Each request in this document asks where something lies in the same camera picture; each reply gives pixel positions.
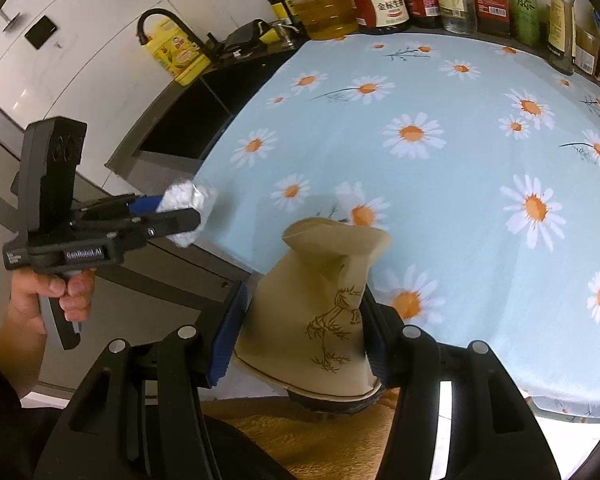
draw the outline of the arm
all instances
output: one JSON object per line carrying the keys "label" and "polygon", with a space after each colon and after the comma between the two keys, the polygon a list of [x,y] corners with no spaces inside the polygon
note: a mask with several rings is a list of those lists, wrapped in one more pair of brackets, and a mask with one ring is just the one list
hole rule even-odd
{"label": "arm", "polygon": [[60,298],[68,321],[84,321],[91,310],[94,272],[84,270],[65,284],[57,276],[19,269],[11,279],[11,298],[0,327],[0,372],[20,398],[35,386],[45,355],[46,330],[38,295]]}

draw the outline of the metal screw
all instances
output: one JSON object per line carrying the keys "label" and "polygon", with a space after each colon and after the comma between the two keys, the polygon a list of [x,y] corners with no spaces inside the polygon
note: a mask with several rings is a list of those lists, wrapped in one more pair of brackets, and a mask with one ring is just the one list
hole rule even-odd
{"label": "metal screw", "polygon": [[417,339],[420,337],[422,332],[417,326],[407,325],[402,329],[402,335],[409,339]]}
{"label": "metal screw", "polygon": [[198,333],[198,331],[196,330],[196,327],[191,326],[191,325],[181,326],[178,329],[178,337],[180,339],[191,339],[197,333]]}
{"label": "metal screw", "polygon": [[472,350],[481,355],[485,355],[489,351],[489,346],[484,341],[474,341],[471,343]]}
{"label": "metal screw", "polygon": [[122,352],[126,348],[126,343],[122,339],[114,339],[109,343],[109,351],[113,354]]}

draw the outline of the blue gripper pad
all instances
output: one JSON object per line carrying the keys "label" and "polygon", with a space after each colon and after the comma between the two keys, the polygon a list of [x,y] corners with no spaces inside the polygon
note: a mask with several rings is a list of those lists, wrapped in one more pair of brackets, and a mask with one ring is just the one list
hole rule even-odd
{"label": "blue gripper pad", "polygon": [[400,315],[390,306],[377,304],[373,294],[367,287],[360,302],[363,338],[366,358],[371,371],[382,385],[391,384],[390,359],[393,346],[404,323]]}
{"label": "blue gripper pad", "polygon": [[205,347],[204,375],[208,388],[224,377],[248,307],[247,286],[235,282],[222,307],[206,308],[195,323]]}

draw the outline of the tablecloth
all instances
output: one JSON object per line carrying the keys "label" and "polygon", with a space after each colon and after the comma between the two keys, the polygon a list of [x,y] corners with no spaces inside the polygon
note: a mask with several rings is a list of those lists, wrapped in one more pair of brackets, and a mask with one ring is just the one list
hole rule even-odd
{"label": "tablecloth", "polygon": [[258,272],[300,218],[386,229],[378,301],[438,341],[486,341],[542,408],[600,416],[600,88],[586,78],[469,38],[310,41],[196,179],[219,191],[205,236]]}

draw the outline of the black sleeve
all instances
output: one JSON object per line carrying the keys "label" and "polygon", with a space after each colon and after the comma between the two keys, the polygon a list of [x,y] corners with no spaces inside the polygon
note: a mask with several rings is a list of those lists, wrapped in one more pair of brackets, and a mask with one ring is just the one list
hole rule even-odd
{"label": "black sleeve", "polygon": [[60,410],[25,409],[0,372],[0,479],[32,478]]}

